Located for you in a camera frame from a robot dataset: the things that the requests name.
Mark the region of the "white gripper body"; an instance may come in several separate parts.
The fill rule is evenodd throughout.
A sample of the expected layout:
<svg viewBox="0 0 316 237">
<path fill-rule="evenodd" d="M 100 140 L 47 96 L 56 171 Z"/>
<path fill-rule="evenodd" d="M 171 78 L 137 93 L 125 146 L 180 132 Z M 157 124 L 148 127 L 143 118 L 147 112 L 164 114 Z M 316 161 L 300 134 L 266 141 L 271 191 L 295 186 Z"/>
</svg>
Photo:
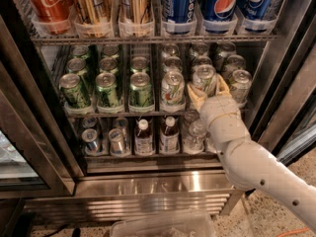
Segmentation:
<svg viewBox="0 0 316 237">
<path fill-rule="evenodd" d="M 198 112 L 208 131 L 215 125 L 246 129 L 238 105 L 232 97 L 211 97 L 201 105 Z"/>
</svg>

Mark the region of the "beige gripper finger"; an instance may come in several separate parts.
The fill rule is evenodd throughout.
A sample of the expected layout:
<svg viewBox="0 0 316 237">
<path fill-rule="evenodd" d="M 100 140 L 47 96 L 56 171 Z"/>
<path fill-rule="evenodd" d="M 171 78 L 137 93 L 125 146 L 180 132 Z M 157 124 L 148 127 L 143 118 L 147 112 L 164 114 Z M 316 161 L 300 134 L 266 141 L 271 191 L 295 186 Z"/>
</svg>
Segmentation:
<svg viewBox="0 0 316 237">
<path fill-rule="evenodd" d="M 220 74 L 217 75 L 215 95 L 216 96 L 228 96 L 228 97 L 231 96 L 230 91 L 229 91 L 229 87 Z"/>
<path fill-rule="evenodd" d="M 188 84 L 188 94 L 197 111 L 200 110 L 203 103 L 207 100 L 207 94 L 204 91 L 197 89 L 193 84 Z"/>
</svg>

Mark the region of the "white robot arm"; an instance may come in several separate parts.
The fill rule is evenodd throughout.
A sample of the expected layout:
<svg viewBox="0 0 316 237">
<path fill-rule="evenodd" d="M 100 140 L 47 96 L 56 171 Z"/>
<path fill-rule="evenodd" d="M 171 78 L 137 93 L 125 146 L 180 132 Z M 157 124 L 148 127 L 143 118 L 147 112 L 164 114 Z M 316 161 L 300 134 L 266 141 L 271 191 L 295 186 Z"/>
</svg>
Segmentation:
<svg viewBox="0 0 316 237">
<path fill-rule="evenodd" d="M 239 190 L 257 189 L 287 207 L 316 232 L 316 188 L 296 176 L 251 139 L 236 101 L 221 78 L 212 97 L 192 83 L 188 95 L 210 133 L 228 180 Z"/>
</svg>

